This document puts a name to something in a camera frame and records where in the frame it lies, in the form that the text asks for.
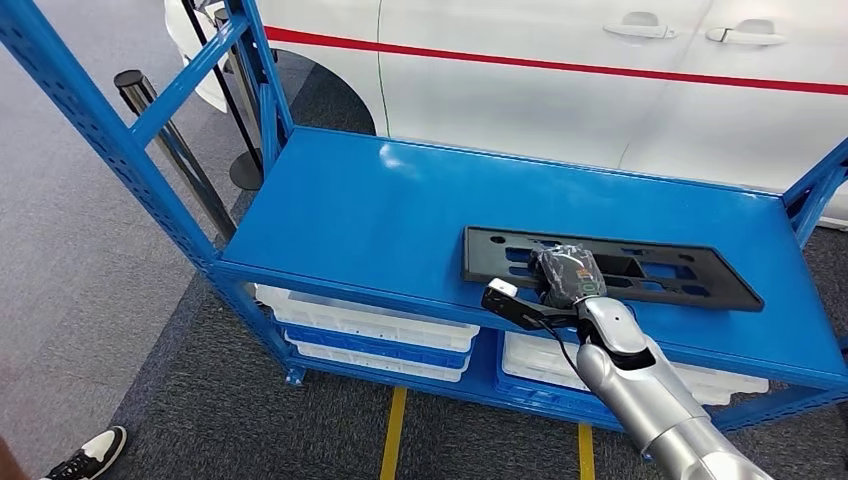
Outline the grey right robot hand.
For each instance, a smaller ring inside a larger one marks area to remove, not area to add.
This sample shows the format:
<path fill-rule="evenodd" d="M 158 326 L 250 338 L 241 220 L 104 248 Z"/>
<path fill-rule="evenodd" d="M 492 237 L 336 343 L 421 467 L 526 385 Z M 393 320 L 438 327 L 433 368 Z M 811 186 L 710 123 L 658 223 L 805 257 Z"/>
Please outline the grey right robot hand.
<path fill-rule="evenodd" d="M 535 249 L 529 266 L 543 305 L 570 309 L 584 299 L 607 295 L 598 263 L 582 244 Z"/>

